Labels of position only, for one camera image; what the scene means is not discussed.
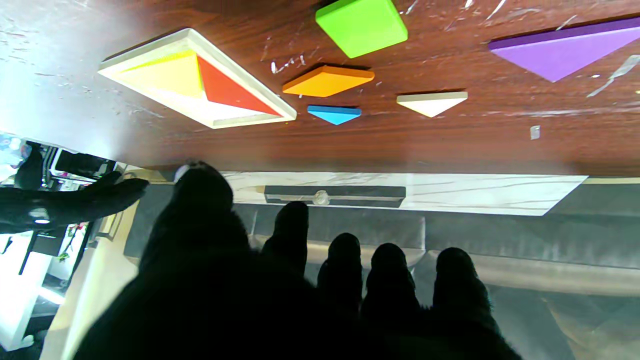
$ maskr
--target scratch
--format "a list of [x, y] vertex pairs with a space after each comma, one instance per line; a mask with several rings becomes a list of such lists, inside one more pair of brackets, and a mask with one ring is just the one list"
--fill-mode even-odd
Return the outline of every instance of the scratch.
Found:
[[498, 12], [498, 10], [500, 10], [500, 8], [502, 8], [502, 5], [504, 5], [504, 3], [506, 3], [507, 0], [500, 0], [500, 3], [498, 4], [498, 6], [495, 8], [495, 10], [491, 13], [491, 15], [489, 15], [489, 17], [487, 17], [484, 21], [487, 21], [489, 19], [491, 19], [492, 16], [495, 15], [495, 13]]
[[515, 12], [509, 12], [507, 14], [507, 16], [505, 16], [504, 19], [505, 19], [505, 21], [507, 21], [507, 20], [511, 20], [511, 19], [513, 19], [515, 17], [521, 16], [521, 15], [525, 15], [527, 13], [539, 13], [541, 11], [542, 10], [536, 9], [536, 8], [517, 10]]
[[413, 4], [411, 4], [411, 6], [409, 6], [409, 9], [406, 10], [406, 12], [404, 13], [405, 15], [409, 15], [409, 13], [413, 10], [413, 7], [415, 7], [415, 5], [418, 3], [418, 1], [420, 0], [415, 0], [413, 2]]
[[144, 108], [144, 107], [142, 107], [142, 106], [135, 105], [135, 104], [132, 104], [132, 103], [130, 103], [130, 102], [126, 102], [126, 104], [128, 104], [129, 106], [131, 106], [131, 107], [133, 107], [133, 108], [134, 108], [134, 110], [132, 110], [132, 111], [130, 111], [130, 112], [129, 112], [129, 114], [130, 114], [130, 115], [133, 115], [133, 114], [135, 114], [135, 113], [141, 113], [141, 112], [142, 112], [142, 113], [148, 113], [149, 115], [153, 115], [153, 116], [155, 116], [155, 117], [159, 117], [160, 119], [164, 119], [164, 116], [162, 116], [162, 115], [160, 115], [160, 114], [158, 114], [158, 113], [154, 113], [153, 111], [151, 111], [151, 110], [149, 110], [149, 109], [147, 109], [147, 108]]
[[453, 24], [455, 24], [457, 21], [458, 21], [458, 18], [455, 18], [449, 25], [447, 25], [446, 28], [444, 28], [444, 31], [447, 32], [451, 30], [451, 26], [453, 26]]
[[578, 15], [574, 15], [574, 16], [570, 17], [569, 20], [563, 22], [562, 25], [558, 26], [556, 31], [558, 31], [558, 30], [562, 29], [563, 27], [565, 27], [571, 20], [575, 19], [576, 16], [578, 16]]
[[264, 61], [264, 59], [267, 57], [267, 49], [269, 48], [270, 40], [271, 40], [271, 37], [267, 37], [267, 41], [264, 44], [264, 50], [262, 51], [262, 57], [260, 58], [260, 62]]
[[311, 52], [311, 55], [309, 55], [309, 58], [313, 58], [314, 55], [317, 53], [318, 49], [320, 49], [320, 45], [316, 46], [316, 48]]
[[17, 56], [13, 56], [13, 55], [9, 55], [9, 57], [10, 57], [10, 58], [14, 58], [14, 59], [18, 59], [18, 60], [21, 60], [21, 61], [27, 61], [27, 60], [25, 60], [25, 59], [23, 59], [23, 58], [19, 58], [19, 57], [17, 57]]
[[278, 74], [279, 72], [281, 72], [281, 71], [283, 71], [284, 69], [286, 69], [287, 67], [289, 67], [289, 64], [293, 64], [293, 63], [294, 63], [293, 59], [290, 59], [287, 63], [285, 63], [285, 64], [284, 64], [284, 66], [283, 66], [283, 67], [281, 67], [281, 68], [279, 68], [279, 69], [278, 69], [278, 67], [276, 66], [276, 62], [275, 62], [275, 61], [272, 61], [272, 62], [271, 62], [271, 72], [272, 72], [273, 74]]
[[602, 90], [606, 89], [607, 86], [611, 85], [616, 78], [620, 76], [626, 75], [631, 71], [638, 63], [640, 62], [640, 55], [631, 55], [627, 58], [627, 60], [620, 65], [620, 67], [609, 76], [609, 80], [607, 80], [606, 84], [602, 85], [600, 88], [596, 89], [594, 92], [587, 95], [587, 97], [593, 97], [598, 95]]
[[7, 35], [11, 35], [13, 37], [18, 37], [18, 38], [26, 38], [27, 37], [25, 34], [12, 33], [12, 32], [4, 31], [4, 30], [0, 30], [0, 33], [5, 33]]
[[88, 8], [88, 7], [89, 7], [89, 6], [87, 5], [87, 2], [88, 2], [88, 1], [89, 1], [89, 0], [84, 0], [83, 2], [80, 2], [80, 1], [78, 1], [78, 0], [74, 0], [74, 3], [76, 3], [76, 4], [78, 4], [78, 5], [82, 6], [83, 8], [85, 8], [85, 9], [86, 9], [86, 8]]
[[547, 111], [516, 111], [508, 113], [504, 111], [489, 111], [485, 115], [497, 115], [504, 116], [528, 116], [528, 117], [569, 117], [569, 116], [584, 116], [584, 115], [601, 115], [605, 113], [639, 113], [640, 107], [634, 102], [624, 104], [631, 107], [624, 108], [591, 108], [591, 109], [569, 109], [569, 110], [547, 110]]

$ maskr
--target blue triangle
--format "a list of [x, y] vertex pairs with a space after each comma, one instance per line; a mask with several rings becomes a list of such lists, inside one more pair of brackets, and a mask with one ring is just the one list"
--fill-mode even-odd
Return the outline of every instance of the blue triangle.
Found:
[[334, 106], [310, 105], [307, 111], [320, 119], [326, 120], [333, 125], [340, 125], [349, 120], [353, 120], [362, 115], [362, 110], [353, 108], [338, 108]]

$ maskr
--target white marble surface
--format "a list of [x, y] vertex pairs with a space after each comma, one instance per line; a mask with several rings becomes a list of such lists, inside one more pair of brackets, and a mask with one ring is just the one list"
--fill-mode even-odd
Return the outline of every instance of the white marble surface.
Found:
[[587, 176], [224, 172], [234, 202], [266, 204], [264, 187], [404, 186], [402, 210], [542, 216]]

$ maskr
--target tangram piece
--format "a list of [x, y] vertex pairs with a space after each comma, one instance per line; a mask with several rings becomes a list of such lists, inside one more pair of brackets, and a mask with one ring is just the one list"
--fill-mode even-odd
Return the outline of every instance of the tangram piece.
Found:
[[104, 61], [99, 74], [213, 129], [292, 121], [297, 112], [193, 29]]
[[391, 0], [340, 0], [318, 10], [316, 22], [350, 58], [408, 38]]
[[467, 100], [467, 97], [467, 92], [401, 95], [397, 98], [397, 103], [428, 117], [434, 117]]
[[640, 38], [640, 17], [498, 40], [492, 53], [555, 83]]
[[328, 97], [373, 80], [366, 70], [323, 66], [308, 72], [282, 87], [287, 94]]
[[203, 58], [198, 57], [198, 65], [207, 100], [279, 116], [275, 110], [224, 75], [213, 65], [207, 63]]
[[353, 120], [362, 115], [362, 110], [353, 108], [340, 108], [336, 106], [316, 106], [310, 105], [307, 111], [320, 119], [326, 120], [333, 125], [340, 125], [349, 120]]
[[123, 71], [120, 78], [143, 88], [167, 90], [189, 97], [202, 97], [198, 56], [193, 50], [169, 54]]

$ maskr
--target red triangle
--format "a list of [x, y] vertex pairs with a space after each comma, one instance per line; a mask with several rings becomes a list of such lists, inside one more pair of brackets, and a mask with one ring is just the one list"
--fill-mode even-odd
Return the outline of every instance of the red triangle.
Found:
[[202, 77], [204, 92], [207, 94], [207, 100], [218, 104], [235, 106], [236, 108], [281, 116], [199, 56], [198, 66], [200, 67], [200, 76]]

